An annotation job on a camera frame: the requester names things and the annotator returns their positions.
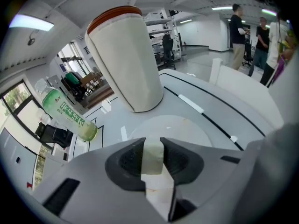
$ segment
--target white cylinder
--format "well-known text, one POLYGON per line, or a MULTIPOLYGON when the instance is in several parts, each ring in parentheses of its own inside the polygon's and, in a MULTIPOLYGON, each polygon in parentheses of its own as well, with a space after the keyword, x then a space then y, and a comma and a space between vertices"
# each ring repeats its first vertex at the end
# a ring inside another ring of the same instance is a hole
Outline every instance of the white cylinder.
POLYGON ((89 25, 85 41, 115 94, 133 112, 156 107, 162 100, 163 89, 141 15, 125 13, 99 25, 95 21, 89 25))

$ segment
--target jeans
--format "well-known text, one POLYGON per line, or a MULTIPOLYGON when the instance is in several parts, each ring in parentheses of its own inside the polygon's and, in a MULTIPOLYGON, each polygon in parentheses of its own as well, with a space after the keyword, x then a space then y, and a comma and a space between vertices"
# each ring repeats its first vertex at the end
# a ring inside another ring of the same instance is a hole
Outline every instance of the jeans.
POLYGON ((254 57, 253 57, 253 62, 252 62, 251 68, 248 73, 249 76, 252 76, 254 66, 257 66, 258 64, 260 65, 261 69, 263 69, 263 70, 265 69, 265 65, 267 62, 267 56, 268 56, 267 52, 262 51, 259 48, 256 48, 256 51, 255 51, 254 57))

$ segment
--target khaki pants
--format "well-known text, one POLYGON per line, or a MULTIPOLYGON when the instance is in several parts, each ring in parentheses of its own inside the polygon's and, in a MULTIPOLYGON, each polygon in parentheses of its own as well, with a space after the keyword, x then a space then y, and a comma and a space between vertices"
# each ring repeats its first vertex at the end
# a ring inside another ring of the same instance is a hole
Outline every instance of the khaki pants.
POLYGON ((232 68, 235 70, 239 70, 240 66, 242 65, 245 45, 244 44, 233 44, 234 47, 234 61, 232 68))

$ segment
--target trees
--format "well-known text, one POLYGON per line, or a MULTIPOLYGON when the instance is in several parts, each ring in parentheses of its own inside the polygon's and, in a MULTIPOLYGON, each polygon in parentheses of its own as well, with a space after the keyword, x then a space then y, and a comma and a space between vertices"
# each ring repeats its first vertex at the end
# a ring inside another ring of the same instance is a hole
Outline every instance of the trees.
MULTIPOLYGON (((4 99, 9 106, 9 108, 14 111, 24 100, 29 97, 29 94, 26 91, 20 91, 20 88, 17 86, 11 90, 8 94, 4 96, 4 99)), ((9 110, 5 110, 5 116, 9 115, 9 110)))

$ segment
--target plastic bottle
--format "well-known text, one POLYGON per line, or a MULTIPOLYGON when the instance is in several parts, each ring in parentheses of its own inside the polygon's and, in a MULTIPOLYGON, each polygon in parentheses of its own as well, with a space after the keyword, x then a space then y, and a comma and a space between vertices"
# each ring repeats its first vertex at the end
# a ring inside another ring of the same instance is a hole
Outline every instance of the plastic bottle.
POLYGON ((49 87, 44 79, 35 84, 40 94, 44 110, 61 125, 72 131, 81 139, 91 141, 98 132, 97 126, 83 118, 66 100, 63 93, 49 87))

